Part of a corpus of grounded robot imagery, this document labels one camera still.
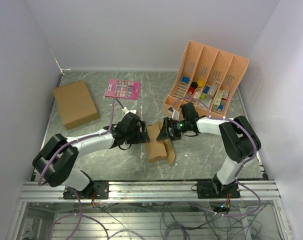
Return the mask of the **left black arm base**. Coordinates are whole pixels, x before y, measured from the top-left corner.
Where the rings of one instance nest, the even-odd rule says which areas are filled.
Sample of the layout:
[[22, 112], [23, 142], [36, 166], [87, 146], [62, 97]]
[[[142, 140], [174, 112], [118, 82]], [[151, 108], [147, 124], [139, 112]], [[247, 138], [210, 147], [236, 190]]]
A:
[[94, 181], [90, 182], [89, 185], [82, 191], [73, 190], [71, 187], [66, 187], [63, 192], [63, 199], [75, 200], [78, 197], [82, 199], [98, 199], [106, 200], [109, 197], [109, 182], [108, 181]]

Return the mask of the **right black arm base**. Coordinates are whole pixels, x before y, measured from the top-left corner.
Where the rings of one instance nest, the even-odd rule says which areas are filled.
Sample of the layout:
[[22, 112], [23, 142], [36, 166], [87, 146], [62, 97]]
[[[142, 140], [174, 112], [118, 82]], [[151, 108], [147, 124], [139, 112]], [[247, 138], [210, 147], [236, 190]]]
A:
[[199, 199], [237, 199], [241, 197], [239, 185], [232, 182], [222, 185], [219, 181], [202, 180], [191, 186]]

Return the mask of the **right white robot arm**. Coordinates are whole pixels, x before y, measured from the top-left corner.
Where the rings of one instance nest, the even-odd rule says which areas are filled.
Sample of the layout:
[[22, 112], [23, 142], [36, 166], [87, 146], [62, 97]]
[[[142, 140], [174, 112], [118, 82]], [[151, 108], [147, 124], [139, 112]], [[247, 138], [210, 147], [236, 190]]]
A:
[[243, 166], [257, 155], [262, 146], [261, 141], [243, 115], [224, 119], [199, 116], [191, 102], [180, 108], [183, 120], [165, 117], [156, 140], [180, 140], [186, 132], [194, 132], [195, 137], [199, 134], [221, 136], [226, 159], [212, 179], [211, 190], [216, 197], [223, 198], [236, 182]]

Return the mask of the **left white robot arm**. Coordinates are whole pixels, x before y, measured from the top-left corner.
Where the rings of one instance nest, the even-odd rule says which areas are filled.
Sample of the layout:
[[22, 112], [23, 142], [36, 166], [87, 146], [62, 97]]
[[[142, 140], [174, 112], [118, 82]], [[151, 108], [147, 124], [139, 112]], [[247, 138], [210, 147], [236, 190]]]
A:
[[149, 142], [145, 121], [132, 112], [127, 113], [120, 122], [111, 124], [92, 134], [78, 137], [64, 137], [55, 134], [45, 144], [34, 158], [32, 165], [40, 174], [40, 180], [51, 187], [65, 186], [67, 193], [65, 199], [75, 198], [72, 190], [83, 199], [99, 197], [107, 199], [109, 190], [107, 183], [93, 180], [74, 165], [78, 158], [123, 145], [132, 145]]

